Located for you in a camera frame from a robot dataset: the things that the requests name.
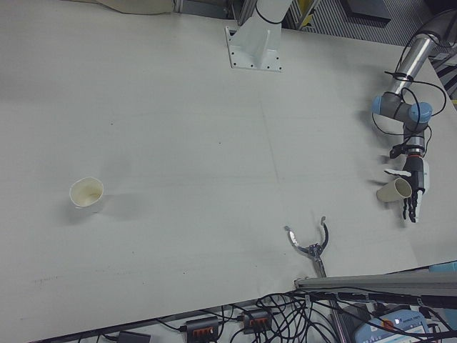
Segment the robotic arm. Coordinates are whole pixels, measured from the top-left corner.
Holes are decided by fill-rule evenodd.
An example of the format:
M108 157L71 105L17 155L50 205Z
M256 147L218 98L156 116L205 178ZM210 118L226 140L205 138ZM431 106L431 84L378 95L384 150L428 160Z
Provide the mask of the robotic arm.
M390 158L395 159L401 154L406 155L403 171L386 169L388 174L403 177L410 185L413 193L404 200L403 218L406 209L412 222L417 222L421 208L422 196L429 188L428 163L423 159L426 152L424 131L432 117L432 107L426 102L418 102L416 96L409 91L410 85L421 69L431 51L443 41L455 41L457 28L457 10L445 11L425 23L413 37L413 45L405 59L399 63L388 90L373 100L371 110L374 114L403 123L403 143L395 145L390 151ZM414 96L416 103L408 104L403 100L404 91Z

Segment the electrical connector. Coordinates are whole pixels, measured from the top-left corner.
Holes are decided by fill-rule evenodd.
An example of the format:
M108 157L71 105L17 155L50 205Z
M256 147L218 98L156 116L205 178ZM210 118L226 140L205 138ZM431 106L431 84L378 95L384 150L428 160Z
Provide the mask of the electrical connector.
M245 311L241 318L244 325L244 334L266 332L271 329L271 313L265 309Z
M186 322L187 343L215 342L219 335L219 320L216 316Z

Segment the paper cup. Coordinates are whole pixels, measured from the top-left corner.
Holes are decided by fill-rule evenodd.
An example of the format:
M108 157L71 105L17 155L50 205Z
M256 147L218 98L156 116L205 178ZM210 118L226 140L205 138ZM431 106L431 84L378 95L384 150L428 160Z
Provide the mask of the paper cup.
M103 191L100 180L95 177L85 177L71 186L70 200L77 209L88 209L95 213L100 210Z
M409 198L412 192L409 183L405 179L399 177L388 184L385 184L376 192L376 196L382 202L396 202Z

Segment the white pillar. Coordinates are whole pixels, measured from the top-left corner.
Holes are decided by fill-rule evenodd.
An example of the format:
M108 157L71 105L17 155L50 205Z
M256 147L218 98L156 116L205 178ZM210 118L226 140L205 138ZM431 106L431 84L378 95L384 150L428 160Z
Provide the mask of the white pillar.
M251 18L233 35L226 27L232 68L281 71L281 22L292 0L258 0Z

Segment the white table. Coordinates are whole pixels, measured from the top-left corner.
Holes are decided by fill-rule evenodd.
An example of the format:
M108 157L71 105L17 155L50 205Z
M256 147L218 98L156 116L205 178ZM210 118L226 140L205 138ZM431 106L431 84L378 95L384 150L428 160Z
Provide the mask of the white table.
M0 341L292 289L315 273L283 226L314 243L322 215L329 276L457 259L450 104L431 122L421 223L375 197L390 179L381 155L399 140L367 110L401 47L284 31L283 73L234 70L227 24L0 3ZM429 64L418 79L438 82ZM68 193L86 176L106 202L82 217Z

